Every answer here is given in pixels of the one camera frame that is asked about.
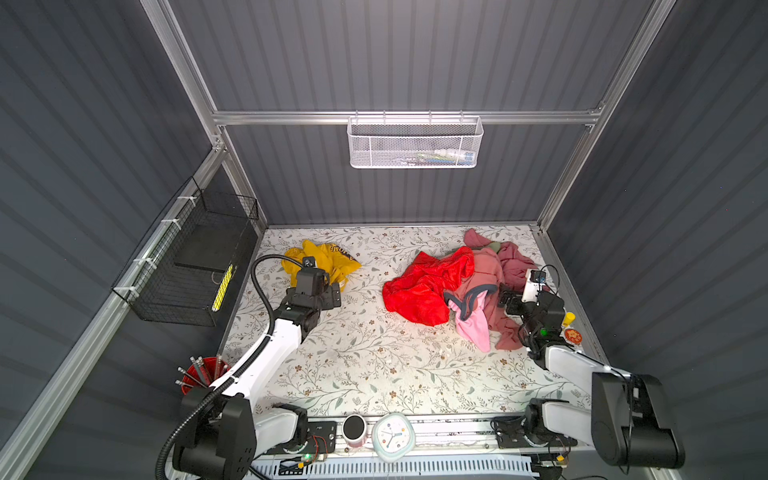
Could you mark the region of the yellow t-shirt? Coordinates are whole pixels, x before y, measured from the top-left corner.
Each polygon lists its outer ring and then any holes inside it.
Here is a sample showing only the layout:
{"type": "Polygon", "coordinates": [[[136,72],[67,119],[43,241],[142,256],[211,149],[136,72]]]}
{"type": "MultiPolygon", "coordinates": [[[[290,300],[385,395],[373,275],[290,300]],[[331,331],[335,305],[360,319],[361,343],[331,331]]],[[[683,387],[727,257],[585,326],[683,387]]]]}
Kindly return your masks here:
{"type": "Polygon", "coordinates": [[[345,290],[349,276],[362,267],[358,260],[334,243],[317,245],[310,240],[304,240],[300,248],[287,250],[285,256],[299,263],[305,257],[313,257],[316,267],[329,275],[331,283],[338,283],[341,291],[345,290]]]}

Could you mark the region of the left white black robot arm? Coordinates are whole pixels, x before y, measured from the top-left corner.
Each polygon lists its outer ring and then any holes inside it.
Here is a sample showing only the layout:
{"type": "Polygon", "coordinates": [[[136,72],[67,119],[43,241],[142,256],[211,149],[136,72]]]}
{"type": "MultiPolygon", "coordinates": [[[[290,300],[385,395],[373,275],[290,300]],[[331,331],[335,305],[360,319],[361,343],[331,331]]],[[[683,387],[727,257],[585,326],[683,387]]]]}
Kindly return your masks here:
{"type": "Polygon", "coordinates": [[[296,263],[295,286],[273,307],[263,289],[268,325],[260,338],[221,377],[194,388],[182,402],[182,420],[161,447],[154,476],[166,468],[201,479],[242,479],[253,461],[281,444],[304,443],[306,412],[279,404],[263,415],[257,405],[279,367],[317,327],[321,314],[341,305],[341,289],[313,257],[296,263]]]}

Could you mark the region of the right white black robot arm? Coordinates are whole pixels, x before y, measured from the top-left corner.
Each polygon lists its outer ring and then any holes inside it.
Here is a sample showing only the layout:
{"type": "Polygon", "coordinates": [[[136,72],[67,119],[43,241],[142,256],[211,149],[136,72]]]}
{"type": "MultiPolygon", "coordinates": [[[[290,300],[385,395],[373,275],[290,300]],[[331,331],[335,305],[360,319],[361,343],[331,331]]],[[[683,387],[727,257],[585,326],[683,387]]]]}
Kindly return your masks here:
{"type": "Polygon", "coordinates": [[[592,446],[610,466],[679,469],[686,459],[662,383],[585,354],[572,328],[573,313],[547,283],[545,271],[527,272],[524,288],[502,287],[498,305],[521,323],[516,338],[540,368],[588,393],[590,407],[535,398],[518,420],[517,437],[533,447],[557,442],[592,446]]]}

